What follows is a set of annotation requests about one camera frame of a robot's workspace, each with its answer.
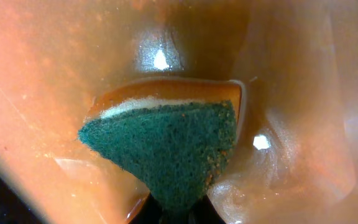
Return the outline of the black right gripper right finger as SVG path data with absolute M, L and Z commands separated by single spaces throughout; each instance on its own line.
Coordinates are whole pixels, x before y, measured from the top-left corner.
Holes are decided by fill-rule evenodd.
M 191 208 L 191 224 L 226 224 L 219 216 L 207 195 Z

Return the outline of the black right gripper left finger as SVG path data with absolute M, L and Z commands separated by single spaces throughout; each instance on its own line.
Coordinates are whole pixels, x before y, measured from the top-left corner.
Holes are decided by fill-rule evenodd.
M 152 194 L 149 194 L 137 215 L 129 224 L 160 224 L 163 210 Z

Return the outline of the green and yellow sponge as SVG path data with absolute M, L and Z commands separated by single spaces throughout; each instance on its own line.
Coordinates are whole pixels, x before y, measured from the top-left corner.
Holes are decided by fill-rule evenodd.
M 78 140 L 144 183 L 163 210 L 184 213 L 228 165 L 245 99 L 237 80 L 145 78 L 101 95 Z

